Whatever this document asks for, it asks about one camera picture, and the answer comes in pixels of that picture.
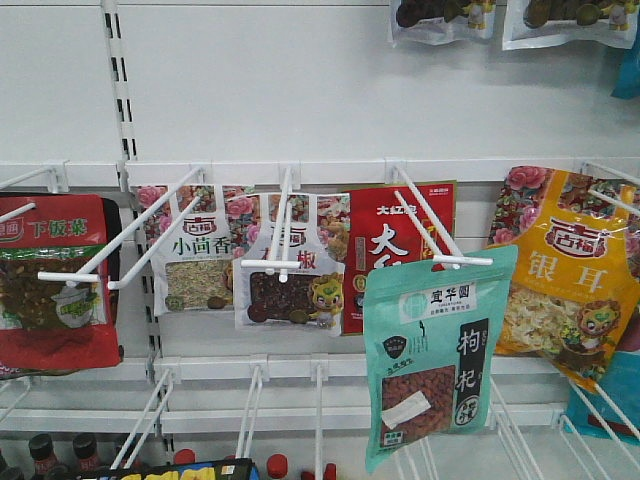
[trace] packaged food bag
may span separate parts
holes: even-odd
[[[503,50],[593,40],[631,48],[636,38],[636,0],[510,0],[504,20]]]
[[[625,100],[640,95],[640,30],[636,33],[636,41],[630,50],[626,51],[618,72],[616,86],[612,97]]]
[[[37,207],[0,224],[0,364],[29,370],[117,365],[109,261],[96,269],[103,280],[94,284],[70,287],[37,278],[39,271],[76,272],[104,247],[109,236],[104,200],[97,195],[3,197],[0,211],[30,202]]]
[[[520,257],[496,352],[536,352],[593,391],[640,299],[627,259],[629,212],[588,194],[631,204],[635,187],[541,167],[513,168],[502,188],[489,247]]]
[[[149,207],[165,192],[165,187],[149,186],[137,195],[140,204]],[[233,247],[221,185],[180,188],[147,221],[148,242],[154,243],[196,196],[200,202],[151,257],[155,315],[221,309],[233,302]]]
[[[391,0],[392,41],[442,45],[493,36],[495,0]]]
[[[340,335],[344,304],[344,264],[335,261],[318,237],[317,196],[293,194],[289,260],[300,268],[289,269],[280,282],[279,272],[242,267],[244,259],[266,259],[274,235],[279,195],[259,196],[260,224],[252,245],[233,261],[233,295],[238,330],[296,329]]]
[[[470,253],[490,266],[432,270],[432,260],[369,274],[364,341],[371,397],[369,473],[439,432],[484,427],[491,357],[518,249]]]
[[[421,184],[417,188],[447,231],[452,233],[456,208],[455,182]],[[409,203],[441,250],[449,253],[409,187],[386,185],[348,190],[351,230],[344,281],[344,335],[362,334],[362,304],[370,271],[433,256],[395,197],[395,190]]]

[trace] soy sauce bottle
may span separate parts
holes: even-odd
[[[20,467],[7,467],[0,471],[0,480],[25,480]]]
[[[46,473],[60,463],[48,433],[40,433],[29,440],[29,454],[35,469],[31,480],[44,480]]]
[[[90,472],[102,466],[98,455],[98,443],[93,433],[79,433],[73,438],[73,453],[78,459],[78,470]]]

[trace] yellow snack bag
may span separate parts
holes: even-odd
[[[511,169],[489,248],[519,248],[496,353],[536,352],[594,391],[640,299],[640,283],[628,251],[637,235],[629,212],[589,189],[627,204],[640,200],[640,192],[621,181],[534,166]]]

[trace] red snack bag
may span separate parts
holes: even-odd
[[[37,207],[0,223],[0,363],[66,370],[120,362],[106,287],[42,281],[39,271],[75,272],[108,241],[103,199],[97,195],[0,198],[0,212]]]
[[[449,233],[455,219],[456,184],[453,181],[417,186]],[[351,232],[347,249],[342,334],[362,334],[362,305],[367,274],[377,268],[425,260],[433,252],[416,230],[394,195],[398,190],[433,235],[436,244],[448,253],[435,227],[405,186],[382,186],[349,190]]]

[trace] goji berry package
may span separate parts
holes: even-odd
[[[491,357],[502,327],[514,246],[469,254],[489,266],[433,270],[432,260],[374,270],[364,299],[371,398],[366,467],[440,431],[484,427]]]

